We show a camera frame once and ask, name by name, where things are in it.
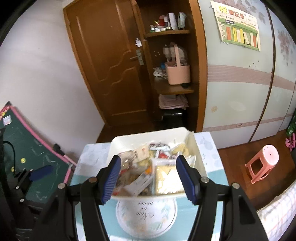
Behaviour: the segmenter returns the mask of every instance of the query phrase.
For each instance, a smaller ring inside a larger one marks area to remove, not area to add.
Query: wooden shelf
[[[163,32],[154,32],[145,34],[145,38],[160,36],[160,35],[168,35],[168,34],[189,34],[189,30],[166,30]]]
[[[181,85],[170,85],[167,80],[160,77],[155,77],[154,88],[161,95],[180,95],[194,92],[191,86],[185,89]]]

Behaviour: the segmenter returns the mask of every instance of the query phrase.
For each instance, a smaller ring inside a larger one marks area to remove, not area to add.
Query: green chalkboard
[[[23,168],[36,170],[40,167],[51,165],[53,171],[44,178],[32,182],[26,199],[46,203],[57,185],[64,181],[69,165],[53,154],[24,126],[23,119],[15,107],[8,102],[0,111],[0,128],[4,127],[4,140],[14,146],[16,152],[15,171]],[[4,145],[4,165],[7,177],[13,176],[13,151],[9,145]]]

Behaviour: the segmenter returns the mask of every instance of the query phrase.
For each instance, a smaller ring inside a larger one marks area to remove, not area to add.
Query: pink stool
[[[260,159],[263,167],[259,170],[259,172],[255,175],[251,164]],[[254,184],[257,181],[265,178],[268,173],[273,169],[273,167],[279,161],[279,153],[273,145],[264,146],[245,166],[249,168],[250,174],[252,176],[251,183]]]

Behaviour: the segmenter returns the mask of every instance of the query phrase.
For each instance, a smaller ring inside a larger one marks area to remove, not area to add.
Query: door
[[[151,85],[137,57],[144,59],[130,0],[78,0],[65,13],[76,59],[106,124],[148,122]]]

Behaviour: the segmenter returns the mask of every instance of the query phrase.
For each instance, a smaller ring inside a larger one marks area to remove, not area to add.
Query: screw
[[[202,177],[200,180],[201,180],[203,183],[208,183],[208,182],[210,181],[208,177]]]
[[[90,177],[89,182],[90,183],[95,183],[96,182],[96,177]]]
[[[239,189],[239,184],[238,183],[233,183],[232,187],[235,188],[235,189]]]
[[[63,189],[63,188],[65,188],[65,186],[66,186],[66,184],[64,184],[64,183],[60,183],[59,185],[57,185],[57,187],[59,189]]]

